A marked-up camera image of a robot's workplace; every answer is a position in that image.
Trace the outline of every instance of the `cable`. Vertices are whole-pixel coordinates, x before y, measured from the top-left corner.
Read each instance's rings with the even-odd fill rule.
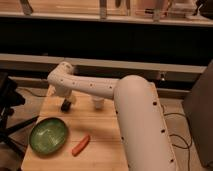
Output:
[[[188,150],[188,161],[187,161],[187,166],[188,166],[188,171],[190,171],[190,160],[191,160],[191,153],[190,153],[190,148],[192,147],[193,141],[192,141],[192,136],[191,136],[191,127],[189,124],[189,120],[187,118],[186,115],[184,115],[183,113],[178,113],[178,112],[170,112],[170,113],[164,113],[164,116],[171,116],[171,115],[177,115],[177,116],[181,116],[184,117],[186,119],[187,125],[188,125],[188,129],[189,129],[189,135],[190,135],[190,142],[189,144],[187,143],[187,141],[180,135],[178,134],[171,134],[170,136],[174,136],[174,137],[178,137],[180,138],[186,145],[186,147],[177,145],[177,144],[172,144],[174,147],[176,148],[180,148],[180,149],[184,149],[184,150]]]
[[[27,88],[20,88],[20,87],[18,87],[17,89],[27,91],[28,93],[30,93],[31,95],[33,95],[35,97],[47,97],[45,95],[36,94],[36,93],[32,92],[31,90],[29,90]]]
[[[161,108],[162,108],[163,113],[165,113],[165,106],[161,104]]]
[[[181,116],[181,117],[184,117],[186,119],[186,122],[187,122],[187,125],[188,125],[188,129],[189,129],[189,136],[190,136],[189,147],[192,147],[193,141],[192,141],[192,136],[191,136],[191,127],[189,125],[187,116],[184,115],[183,113],[178,113],[178,112],[164,113],[164,116],[171,116],[171,115]]]
[[[22,144],[22,143],[20,143],[20,142],[14,140],[14,139],[12,139],[12,138],[10,138],[10,140],[13,141],[14,143],[16,143],[16,144],[18,144],[18,145],[24,147],[24,148],[27,148],[27,145],[25,145],[25,144]]]
[[[171,134],[170,135],[170,137],[178,137],[178,138],[180,138],[184,143],[185,143],[185,145],[186,145],[186,147],[182,147],[182,146],[179,146],[179,145],[176,145],[176,144],[172,144],[174,147],[177,147],[177,148],[180,148],[180,149],[187,149],[188,150],[188,161],[187,161],[187,166],[188,166],[188,171],[190,171],[191,170],[191,168],[190,168],[190,160],[191,160],[191,152],[190,152],[190,146],[189,146],[189,144],[187,143],[187,141],[183,138],[183,137],[181,137],[180,135],[177,135],[177,134]]]

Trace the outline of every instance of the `bowl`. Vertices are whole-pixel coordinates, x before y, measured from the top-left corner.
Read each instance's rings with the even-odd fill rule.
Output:
[[[34,152],[49,155],[63,146],[68,136],[68,128],[59,118],[47,118],[32,129],[29,144]]]

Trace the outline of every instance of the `carrot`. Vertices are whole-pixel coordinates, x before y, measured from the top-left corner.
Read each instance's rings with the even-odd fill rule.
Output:
[[[73,149],[72,155],[77,156],[89,143],[90,135],[87,134]]]

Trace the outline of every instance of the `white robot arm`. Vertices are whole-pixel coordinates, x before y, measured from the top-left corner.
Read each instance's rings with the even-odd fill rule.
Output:
[[[56,94],[71,90],[114,100],[130,171],[177,171],[178,166],[167,127],[155,94],[144,78],[123,79],[74,76],[73,67],[60,63],[48,76]]]

